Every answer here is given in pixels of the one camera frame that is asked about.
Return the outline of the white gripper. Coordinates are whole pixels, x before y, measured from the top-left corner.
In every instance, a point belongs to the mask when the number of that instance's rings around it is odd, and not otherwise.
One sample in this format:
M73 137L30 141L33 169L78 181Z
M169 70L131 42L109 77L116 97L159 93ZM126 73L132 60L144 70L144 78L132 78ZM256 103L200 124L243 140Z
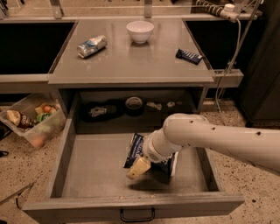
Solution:
M138 157L129 168L128 179L137 179L151 168L152 163L160 163L172 154L163 132L152 132L143 139L143 157Z

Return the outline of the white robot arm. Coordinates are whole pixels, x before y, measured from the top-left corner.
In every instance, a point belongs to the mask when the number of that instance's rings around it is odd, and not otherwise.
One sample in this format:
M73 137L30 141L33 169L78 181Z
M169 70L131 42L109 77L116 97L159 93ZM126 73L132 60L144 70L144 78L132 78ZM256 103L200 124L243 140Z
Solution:
M168 116L159 130L143 140L143 155L129 168L127 177L136 179L171 154L208 148L255 165L272 173L280 172L280 130L221 126L202 115L177 113Z

